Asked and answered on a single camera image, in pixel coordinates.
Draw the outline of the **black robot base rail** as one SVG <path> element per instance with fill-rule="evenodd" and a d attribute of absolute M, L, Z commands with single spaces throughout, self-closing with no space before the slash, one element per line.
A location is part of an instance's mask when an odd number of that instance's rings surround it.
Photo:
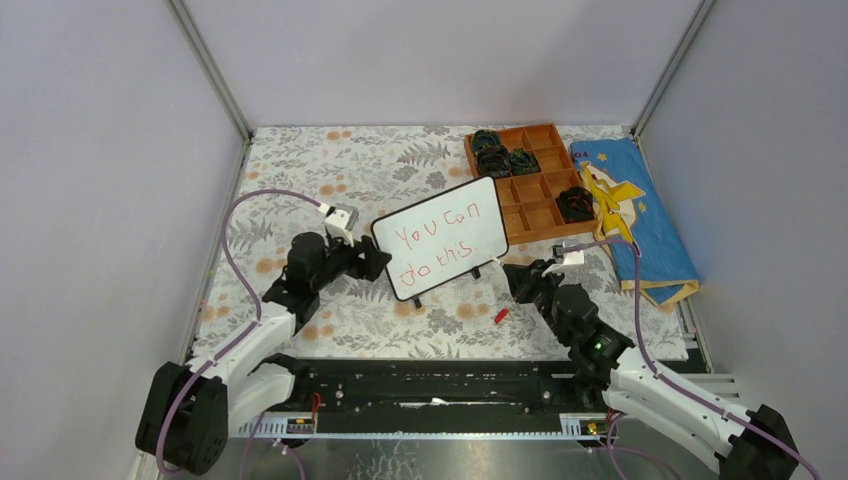
<path fill-rule="evenodd" d="M 260 433 L 318 436 L 556 434 L 561 420 L 612 418 L 571 361 L 295 359 L 307 386 L 265 410 Z M 314 435 L 286 435 L 288 417 L 315 416 Z"/>

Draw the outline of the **red marker cap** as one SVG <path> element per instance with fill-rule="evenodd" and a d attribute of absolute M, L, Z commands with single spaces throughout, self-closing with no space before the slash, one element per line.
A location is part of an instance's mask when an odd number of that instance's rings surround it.
<path fill-rule="evenodd" d="M 509 309 L 507 309 L 507 308 L 504 308 L 504 309 L 500 310 L 500 311 L 496 314 L 496 316 L 494 317 L 494 323 L 495 323 L 495 324 L 500 324 L 500 323 L 501 323 L 501 322 L 505 319 L 505 317 L 506 317 L 509 313 L 510 313 L 510 310 L 509 310 Z"/>

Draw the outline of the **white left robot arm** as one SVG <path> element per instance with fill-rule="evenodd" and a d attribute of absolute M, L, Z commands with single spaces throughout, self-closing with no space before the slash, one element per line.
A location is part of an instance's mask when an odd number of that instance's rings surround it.
<path fill-rule="evenodd" d="M 288 411 L 304 407 L 311 387 L 303 367 L 273 349 L 311 319 L 324 287 L 343 275 L 375 281 L 391 258 L 369 236 L 347 243 L 329 234 L 297 235 L 280 277 L 257 300 L 256 319 L 211 354 L 158 368 L 136 447 L 155 458 L 163 475 L 202 475 L 243 424 L 277 404 Z"/>

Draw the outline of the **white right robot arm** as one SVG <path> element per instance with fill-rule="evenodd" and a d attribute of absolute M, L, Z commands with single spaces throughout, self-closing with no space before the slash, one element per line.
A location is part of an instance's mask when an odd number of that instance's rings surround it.
<path fill-rule="evenodd" d="M 503 267 L 510 294 L 531 304 L 575 364 L 575 402 L 605 405 L 648 425 L 701 460 L 721 479 L 789 479 L 800 462 L 783 416 L 749 410 L 715 395 L 644 354 L 599 316 L 579 284 L 552 273 L 551 260 Z"/>

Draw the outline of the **black framed whiteboard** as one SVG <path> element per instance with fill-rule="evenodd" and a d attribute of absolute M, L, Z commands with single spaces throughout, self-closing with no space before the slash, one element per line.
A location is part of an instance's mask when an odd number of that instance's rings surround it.
<path fill-rule="evenodd" d="M 399 301 L 421 294 L 504 256 L 509 250 L 495 180 L 480 177 L 372 222 L 377 248 Z"/>

